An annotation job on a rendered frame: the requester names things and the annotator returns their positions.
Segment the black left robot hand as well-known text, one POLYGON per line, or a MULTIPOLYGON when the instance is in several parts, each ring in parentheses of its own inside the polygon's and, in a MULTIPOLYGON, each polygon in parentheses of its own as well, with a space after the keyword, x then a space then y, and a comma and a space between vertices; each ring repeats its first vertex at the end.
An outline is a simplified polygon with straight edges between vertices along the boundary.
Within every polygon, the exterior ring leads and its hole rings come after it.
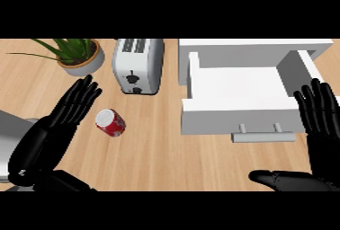
POLYGON ((32 124, 8 158, 8 181, 34 191, 82 191, 94 189, 62 170, 56 170, 81 120, 102 89, 87 75, 62 95, 50 114, 32 124))

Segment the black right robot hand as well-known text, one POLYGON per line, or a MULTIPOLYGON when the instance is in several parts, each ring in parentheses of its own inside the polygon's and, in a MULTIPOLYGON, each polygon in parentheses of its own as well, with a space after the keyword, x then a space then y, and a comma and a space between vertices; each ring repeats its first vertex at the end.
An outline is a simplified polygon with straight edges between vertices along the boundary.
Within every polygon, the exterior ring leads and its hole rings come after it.
POLYGON ((254 170, 248 178, 275 191, 340 192, 340 104, 332 88, 313 78, 294 98, 307 133, 310 172, 254 170))

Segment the red can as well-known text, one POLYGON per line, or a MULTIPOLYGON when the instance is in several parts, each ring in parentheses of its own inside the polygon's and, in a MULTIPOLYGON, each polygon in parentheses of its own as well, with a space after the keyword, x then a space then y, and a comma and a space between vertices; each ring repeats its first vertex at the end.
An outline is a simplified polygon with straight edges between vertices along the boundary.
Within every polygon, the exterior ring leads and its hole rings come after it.
POLYGON ((125 124, 115 110, 105 109, 97 113, 96 126, 110 137, 122 135, 125 124))

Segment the white drawer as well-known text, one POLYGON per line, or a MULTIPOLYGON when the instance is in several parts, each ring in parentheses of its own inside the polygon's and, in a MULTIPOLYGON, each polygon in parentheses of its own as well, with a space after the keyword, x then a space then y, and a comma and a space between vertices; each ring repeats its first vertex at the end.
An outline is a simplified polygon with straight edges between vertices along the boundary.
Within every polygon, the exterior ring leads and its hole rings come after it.
POLYGON ((184 135, 304 131, 294 91, 320 77, 304 50, 286 53, 270 67, 202 68, 189 54, 187 97, 181 100, 180 131, 184 135))

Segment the grey plant pot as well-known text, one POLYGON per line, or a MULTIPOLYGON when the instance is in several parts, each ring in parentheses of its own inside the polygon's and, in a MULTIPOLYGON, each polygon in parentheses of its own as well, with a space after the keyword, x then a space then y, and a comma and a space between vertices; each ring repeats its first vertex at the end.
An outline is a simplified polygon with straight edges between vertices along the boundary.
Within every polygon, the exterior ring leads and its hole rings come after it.
POLYGON ((93 53, 93 56, 84 63, 75 66, 68 66, 59 62, 59 66, 62 67, 65 72, 72 76, 91 75, 103 64, 105 54, 103 54, 102 47, 99 46, 99 43, 96 40, 91 40, 91 42, 96 44, 96 51, 93 53))

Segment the green leafy plant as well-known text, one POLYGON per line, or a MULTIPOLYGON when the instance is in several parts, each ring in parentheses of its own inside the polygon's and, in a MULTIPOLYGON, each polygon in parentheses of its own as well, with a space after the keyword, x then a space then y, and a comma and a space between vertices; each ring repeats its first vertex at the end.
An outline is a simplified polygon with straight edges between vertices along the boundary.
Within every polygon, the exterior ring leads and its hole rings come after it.
POLYGON ((97 52, 97 45, 91 39, 53 39, 56 47, 48 45, 44 41, 32 39, 56 56, 47 57, 34 54, 35 57, 56 60, 65 66, 76 66, 82 64, 94 56, 97 52))

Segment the silver toaster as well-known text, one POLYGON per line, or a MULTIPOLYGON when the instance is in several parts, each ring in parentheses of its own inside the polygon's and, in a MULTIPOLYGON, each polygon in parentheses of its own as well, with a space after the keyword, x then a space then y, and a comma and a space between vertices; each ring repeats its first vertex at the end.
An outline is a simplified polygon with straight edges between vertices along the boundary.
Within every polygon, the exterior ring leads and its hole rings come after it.
POLYGON ((162 64, 162 39, 116 40, 110 68, 122 93, 156 94, 161 85, 162 64))

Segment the white cabinet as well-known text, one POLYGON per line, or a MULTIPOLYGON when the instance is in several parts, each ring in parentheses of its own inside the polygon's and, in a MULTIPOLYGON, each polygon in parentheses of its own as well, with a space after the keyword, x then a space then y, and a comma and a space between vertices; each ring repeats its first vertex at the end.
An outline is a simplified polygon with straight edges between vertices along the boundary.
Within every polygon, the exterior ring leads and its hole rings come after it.
POLYGON ((202 67, 269 67, 292 50, 316 59, 332 44, 331 39, 178 39, 177 82, 187 84, 190 52, 199 54, 202 67))

